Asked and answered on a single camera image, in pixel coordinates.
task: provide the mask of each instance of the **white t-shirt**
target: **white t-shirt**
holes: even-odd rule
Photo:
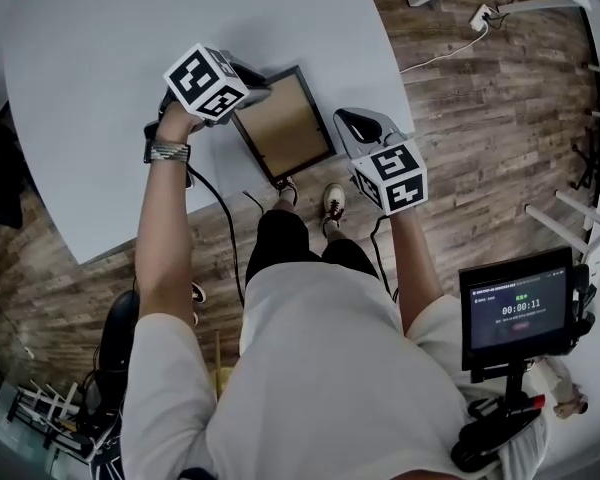
[[[247,288],[241,359],[217,406],[191,329],[167,315],[138,322],[126,477],[171,480],[191,467],[222,480],[483,477],[449,456],[468,421],[460,344],[457,299],[432,304],[407,339],[377,279],[323,263],[269,267]],[[522,465],[517,450],[507,459],[515,471],[535,471],[544,455],[544,427],[535,427],[523,434]]]

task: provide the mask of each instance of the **monitor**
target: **monitor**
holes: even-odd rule
[[[572,271],[569,247],[460,271],[463,369],[566,351]]]

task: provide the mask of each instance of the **shoe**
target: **shoe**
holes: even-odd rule
[[[197,302],[198,304],[202,304],[207,300],[207,294],[202,289],[202,286],[193,281],[191,281],[191,300]]]
[[[285,190],[293,190],[293,206],[298,202],[298,188],[296,184],[293,182],[293,178],[291,176],[287,176],[282,181],[276,183],[276,189],[278,189],[278,197],[282,196],[282,192]]]
[[[322,201],[325,212],[324,219],[322,219],[322,234],[326,238],[327,233],[324,230],[324,225],[327,222],[335,222],[338,228],[340,227],[340,219],[344,213],[345,202],[342,185],[338,185],[337,183],[329,185],[324,191]]]

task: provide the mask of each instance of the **hand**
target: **hand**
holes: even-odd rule
[[[189,135],[204,128],[204,121],[189,114],[179,101],[171,103],[164,113],[156,139],[185,144]]]

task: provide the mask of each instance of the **wooden picture frame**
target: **wooden picture frame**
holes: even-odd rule
[[[272,184],[336,154],[299,66],[265,81],[272,94],[232,121]]]

